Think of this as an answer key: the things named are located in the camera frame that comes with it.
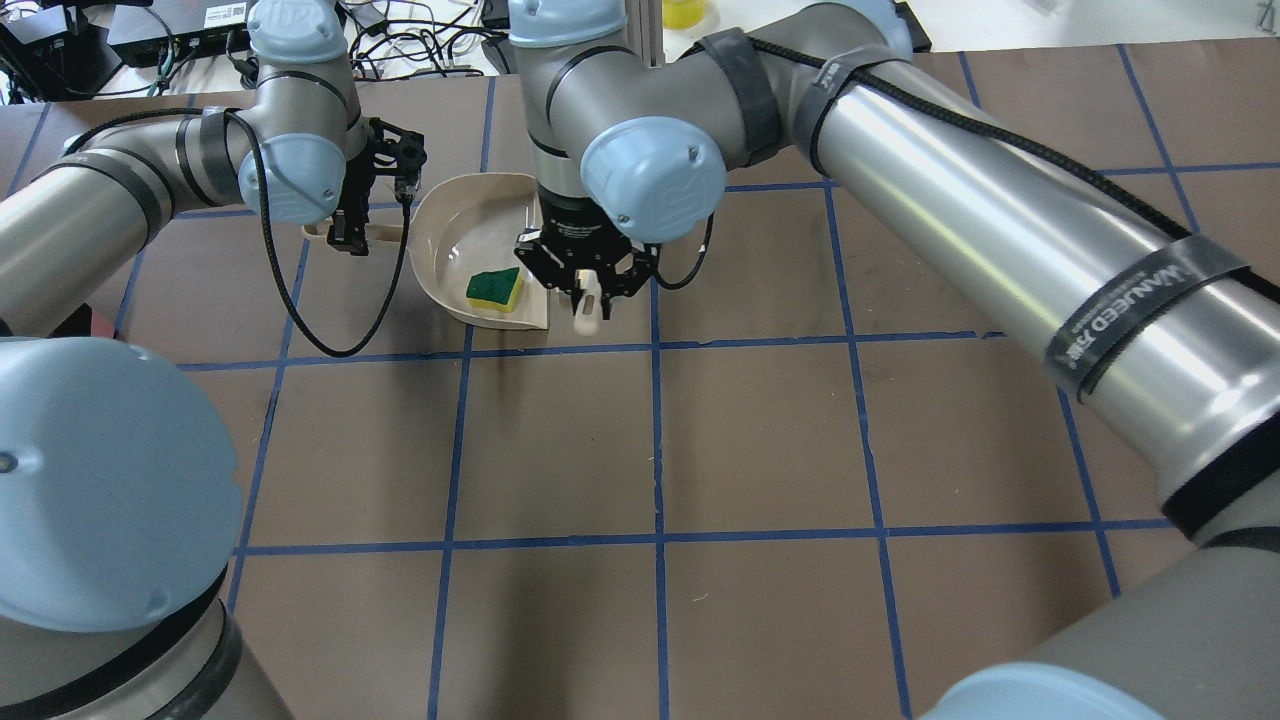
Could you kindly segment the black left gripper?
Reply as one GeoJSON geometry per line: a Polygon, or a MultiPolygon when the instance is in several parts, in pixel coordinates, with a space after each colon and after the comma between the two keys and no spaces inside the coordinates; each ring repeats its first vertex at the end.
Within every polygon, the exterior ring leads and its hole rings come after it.
{"type": "Polygon", "coordinates": [[[326,243],[356,258],[369,255],[369,195],[372,188],[372,150],[347,161],[335,211],[330,215],[326,243]]]}

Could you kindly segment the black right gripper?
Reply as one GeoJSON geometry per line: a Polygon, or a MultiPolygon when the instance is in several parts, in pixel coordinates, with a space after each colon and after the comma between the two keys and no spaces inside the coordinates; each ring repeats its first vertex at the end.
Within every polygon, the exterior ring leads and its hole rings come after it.
{"type": "Polygon", "coordinates": [[[515,256],[548,290],[570,296],[575,323],[612,318],[613,299],[632,297],[655,274],[655,259],[636,249],[591,199],[536,192],[541,225],[520,240],[515,256]]]}

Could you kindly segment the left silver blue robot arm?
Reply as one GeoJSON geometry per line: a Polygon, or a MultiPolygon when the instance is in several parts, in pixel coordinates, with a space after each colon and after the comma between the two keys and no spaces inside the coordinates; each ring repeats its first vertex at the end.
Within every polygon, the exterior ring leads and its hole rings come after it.
{"type": "Polygon", "coordinates": [[[265,370],[365,141],[332,1],[255,1],[250,95],[127,101],[3,201],[3,716],[288,719],[227,606],[265,370]]]}

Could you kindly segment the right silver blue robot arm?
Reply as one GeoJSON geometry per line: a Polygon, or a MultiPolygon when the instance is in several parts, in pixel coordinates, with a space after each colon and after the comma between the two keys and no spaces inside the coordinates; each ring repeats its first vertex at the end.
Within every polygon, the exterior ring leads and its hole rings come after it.
{"type": "Polygon", "coordinates": [[[1277,716],[1277,288],[916,68],[891,1],[817,3],[652,68],[622,1],[512,1],[544,217],[652,274],[728,170],[794,146],[1155,469],[1181,561],[933,719],[1277,716]]]}

